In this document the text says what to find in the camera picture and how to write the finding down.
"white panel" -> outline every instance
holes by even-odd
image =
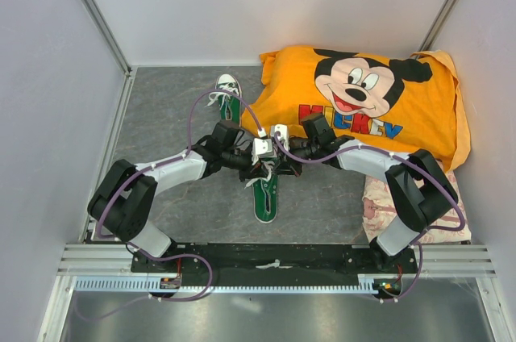
[[[407,56],[443,0],[97,0],[134,65],[255,64],[291,44]]]
[[[488,245],[516,319],[516,0],[459,0],[435,43],[462,81],[472,154],[459,168],[473,235]]]
[[[0,0],[0,329],[35,340],[123,74],[80,0]]]

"cartoon eye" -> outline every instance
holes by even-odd
[[[362,69],[354,68],[347,76],[348,84],[356,84],[362,78]]]
[[[362,81],[360,86],[365,90],[371,90],[377,84],[378,78],[376,73],[371,73]]]

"red letter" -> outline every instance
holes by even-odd
[[[301,124],[301,121],[308,116],[309,114],[316,114],[316,113],[323,113],[324,107],[323,106],[310,106],[308,104],[299,104],[299,124]]]
[[[355,114],[353,116],[352,132],[358,132],[359,134],[369,133],[369,117],[364,114]]]

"cartoon nose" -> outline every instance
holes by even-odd
[[[359,102],[363,102],[367,98],[367,95],[364,92],[362,92],[361,90],[356,90],[354,88],[347,89],[346,93],[349,94],[355,100],[358,100]]]

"black base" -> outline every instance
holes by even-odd
[[[357,284],[357,274],[415,273],[414,251],[405,249],[387,265],[377,267],[373,250],[366,246],[340,244],[178,244],[167,256],[193,253],[205,257],[214,270],[213,286],[348,286]],[[280,261],[291,268],[258,269]],[[133,273],[172,273],[176,261],[159,263],[136,253]],[[204,286],[208,270],[200,261],[181,259],[183,286]]]

